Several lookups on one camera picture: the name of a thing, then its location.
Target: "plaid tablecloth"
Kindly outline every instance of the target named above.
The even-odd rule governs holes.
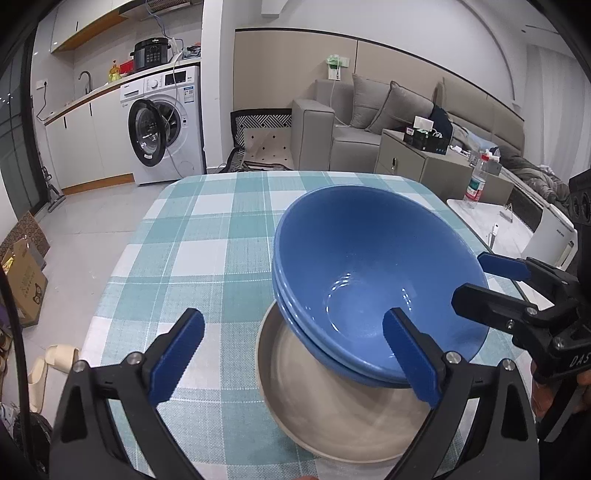
[[[140,223],[110,278],[92,320],[82,357],[93,366],[145,351],[187,307],[206,319],[205,337],[172,399],[158,406],[168,428],[207,480],[380,480],[391,464],[350,466],[315,458],[273,421],[255,381],[256,335],[273,301],[275,227],[305,192],[331,184],[363,184],[403,194],[435,211],[476,254],[484,246],[431,191],[401,177],[281,171],[189,177],[165,188]],[[519,297],[504,278],[492,289]],[[491,330],[475,361],[496,365],[522,351]],[[148,472],[113,405],[134,466]]]

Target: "human hand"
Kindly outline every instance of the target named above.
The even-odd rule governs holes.
[[[531,373],[534,374],[536,369],[534,361],[531,362]],[[591,370],[581,372],[577,375],[577,382],[579,385],[591,385]],[[546,415],[548,409],[554,401],[554,392],[548,385],[540,385],[534,379],[531,380],[531,409],[534,411],[535,417],[541,419]],[[578,413],[587,410],[591,407],[591,388],[587,388],[583,394],[583,398],[579,405],[577,405],[573,413]]]

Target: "bottle label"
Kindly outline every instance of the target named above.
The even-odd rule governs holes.
[[[480,200],[482,190],[484,189],[484,184],[485,183],[483,181],[472,177],[470,179],[470,183],[468,184],[468,188],[466,189],[466,197],[474,202]]]

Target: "stacked bowls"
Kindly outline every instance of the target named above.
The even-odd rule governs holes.
[[[443,351],[471,360],[488,328],[455,314],[454,290],[487,287],[474,253],[441,218],[403,195],[336,185],[297,199],[275,232],[275,299],[324,366],[371,387],[404,388],[383,332],[400,307]]]

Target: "electric pressure cooker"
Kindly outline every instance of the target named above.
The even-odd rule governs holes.
[[[157,67],[168,63],[167,38],[149,38],[135,44],[135,50],[129,55],[134,58],[134,72]]]

